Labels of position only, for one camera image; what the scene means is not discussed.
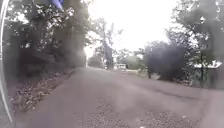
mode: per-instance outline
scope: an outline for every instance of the dirt shoulder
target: dirt shoulder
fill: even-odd
[[[8,88],[8,95],[15,114],[35,110],[35,106],[45,96],[52,93],[63,81],[68,79],[74,69],[64,72],[54,72],[44,78],[32,78],[19,82],[16,86]]]

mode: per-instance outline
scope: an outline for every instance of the bright sky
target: bright sky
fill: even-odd
[[[164,29],[171,27],[172,9],[177,0],[95,0],[89,7],[92,18],[103,17],[124,29],[116,49],[137,50],[147,41],[167,40]]]

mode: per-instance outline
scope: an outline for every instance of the asphalt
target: asphalt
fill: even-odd
[[[82,68],[16,122],[17,128],[219,128],[223,116],[212,124],[217,106],[210,103],[222,94]]]

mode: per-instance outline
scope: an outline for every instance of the road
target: road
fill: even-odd
[[[191,128],[205,116],[207,97],[207,90],[83,68],[16,120],[18,128]]]

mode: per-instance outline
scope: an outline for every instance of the vegetation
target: vegetation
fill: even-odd
[[[93,55],[91,58],[89,58],[88,66],[95,67],[95,68],[104,68],[104,64],[103,64],[101,56]]]
[[[9,3],[3,38],[7,79],[85,65],[90,30],[88,3],[65,1],[64,12],[30,0]]]
[[[116,36],[121,35],[123,30],[115,30],[113,23],[108,26],[103,18],[93,21],[92,30],[99,36],[99,38],[95,37],[93,40],[101,44],[101,46],[97,48],[97,54],[102,56],[106,68],[112,69],[114,67],[113,55],[116,52],[112,46]]]
[[[192,68],[200,64],[203,87],[208,65],[223,60],[223,1],[180,0],[172,18],[176,27],[167,30],[169,42],[152,42],[139,51],[148,74],[156,72],[169,81],[190,79]]]
[[[126,64],[127,69],[138,70],[144,68],[143,58],[137,54],[127,50],[121,49],[116,53],[116,62],[118,64]]]

